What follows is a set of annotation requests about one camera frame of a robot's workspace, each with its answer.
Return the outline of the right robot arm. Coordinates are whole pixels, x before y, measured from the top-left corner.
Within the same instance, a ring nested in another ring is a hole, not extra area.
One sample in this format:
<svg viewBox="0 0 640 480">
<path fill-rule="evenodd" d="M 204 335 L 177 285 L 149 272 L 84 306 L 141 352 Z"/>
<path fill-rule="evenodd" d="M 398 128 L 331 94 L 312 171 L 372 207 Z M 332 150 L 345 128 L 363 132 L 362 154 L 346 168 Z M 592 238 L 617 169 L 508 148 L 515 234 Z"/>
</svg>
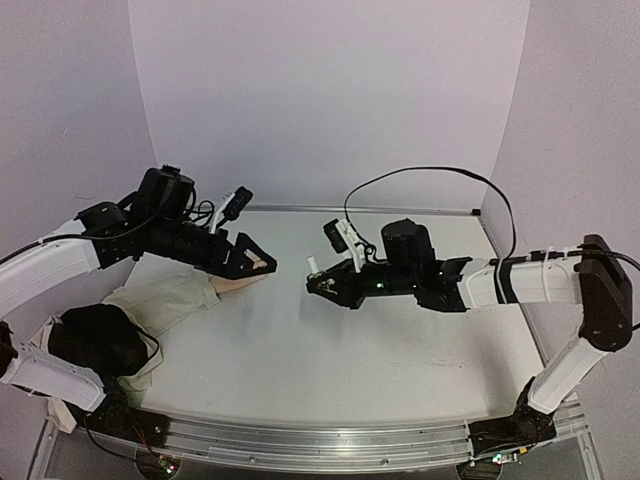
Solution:
<svg viewBox="0 0 640 480">
<path fill-rule="evenodd" d="M 625 348 L 637 327 L 633 287 L 602 237 L 589 235 L 575 248 L 537 250 L 512 258 L 440 260 L 428 229 L 410 219 L 381 230 L 385 257 L 376 260 L 352 224 L 324 226 L 339 263 L 322 269 L 308 257 L 306 290 L 357 310 L 367 298 L 407 296 L 430 311 L 466 313 L 498 305 L 566 303 L 582 309 L 582 323 L 567 345 L 533 377 L 513 416 L 551 416 L 607 355 Z"/>
</svg>

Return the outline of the white nail polish bottle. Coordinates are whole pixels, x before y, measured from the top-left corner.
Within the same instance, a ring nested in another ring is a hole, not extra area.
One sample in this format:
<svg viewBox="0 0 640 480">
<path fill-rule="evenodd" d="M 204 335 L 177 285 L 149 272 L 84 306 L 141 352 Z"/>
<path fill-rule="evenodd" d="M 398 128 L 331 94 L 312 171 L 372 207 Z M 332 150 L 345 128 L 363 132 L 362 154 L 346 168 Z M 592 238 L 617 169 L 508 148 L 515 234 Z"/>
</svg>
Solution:
<svg viewBox="0 0 640 480">
<path fill-rule="evenodd" d="M 311 276 L 317 276 L 321 273 L 321 270 L 317 264 L 317 261 L 314 256 L 308 256 L 306 258 L 306 262 L 309 268 L 309 274 Z"/>
</svg>

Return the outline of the mannequin hand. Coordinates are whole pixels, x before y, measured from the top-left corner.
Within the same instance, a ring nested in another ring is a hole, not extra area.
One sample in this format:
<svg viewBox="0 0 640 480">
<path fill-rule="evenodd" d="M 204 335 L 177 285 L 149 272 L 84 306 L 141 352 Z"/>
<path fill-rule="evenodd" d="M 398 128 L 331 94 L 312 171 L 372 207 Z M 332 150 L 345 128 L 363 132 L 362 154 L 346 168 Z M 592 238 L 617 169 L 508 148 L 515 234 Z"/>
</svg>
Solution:
<svg viewBox="0 0 640 480">
<path fill-rule="evenodd" d="M 266 279 L 266 275 L 254 276 L 244 279 L 230 280 L 217 276 L 210 277 L 210 284 L 218 298 L 222 299 L 226 295 L 241 289 L 247 288 L 257 282 Z"/>
</svg>

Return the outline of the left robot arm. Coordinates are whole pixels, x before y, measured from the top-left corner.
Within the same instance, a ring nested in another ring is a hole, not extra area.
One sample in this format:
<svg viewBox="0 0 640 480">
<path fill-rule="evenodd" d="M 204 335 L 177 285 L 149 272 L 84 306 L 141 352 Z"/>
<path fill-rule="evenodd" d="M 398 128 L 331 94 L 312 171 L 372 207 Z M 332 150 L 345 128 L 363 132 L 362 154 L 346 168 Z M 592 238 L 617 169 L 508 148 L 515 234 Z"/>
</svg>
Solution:
<svg viewBox="0 0 640 480">
<path fill-rule="evenodd" d="M 102 202 L 78 213 L 46 238 L 1 260 L 1 314 L 7 316 L 39 295 L 75 277 L 105 270 L 144 254 L 168 258 L 226 280 L 271 274 L 276 260 L 248 235 L 234 241 L 224 226 L 236 220 L 253 194 L 238 188 L 214 211 L 210 226 L 190 218 L 196 205 L 194 181 L 165 165 L 146 171 L 138 189 L 117 203 Z M 131 433 L 133 411 L 108 397 L 99 375 L 13 339 L 1 325 L 1 381 L 94 412 L 116 437 Z"/>
</svg>

